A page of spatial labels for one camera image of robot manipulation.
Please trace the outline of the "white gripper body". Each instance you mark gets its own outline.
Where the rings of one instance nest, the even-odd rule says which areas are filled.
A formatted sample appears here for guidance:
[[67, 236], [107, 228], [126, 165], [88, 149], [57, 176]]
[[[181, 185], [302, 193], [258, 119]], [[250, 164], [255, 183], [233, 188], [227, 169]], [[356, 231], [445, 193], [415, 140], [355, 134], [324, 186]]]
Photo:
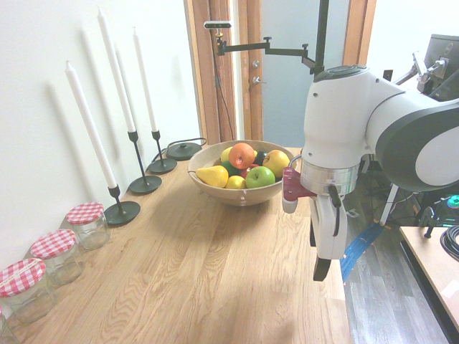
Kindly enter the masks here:
[[311, 220], [317, 255], [321, 259], [341, 259], [346, 249], [347, 215], [343, 205], [336, 209], [330, 196], [310, 199]]

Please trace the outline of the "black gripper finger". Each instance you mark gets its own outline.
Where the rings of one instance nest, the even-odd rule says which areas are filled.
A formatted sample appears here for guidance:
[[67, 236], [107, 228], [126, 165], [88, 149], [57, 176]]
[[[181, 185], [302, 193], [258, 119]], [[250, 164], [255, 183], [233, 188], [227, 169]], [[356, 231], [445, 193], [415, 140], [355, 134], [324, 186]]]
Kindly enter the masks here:
[[316, 262], [313, 271], [313, 281], [315, 282], [322, 282], [327, 277], [328, 271], [331, 266], [330, 259], [322, 259], [320, 257], [316, 257]]

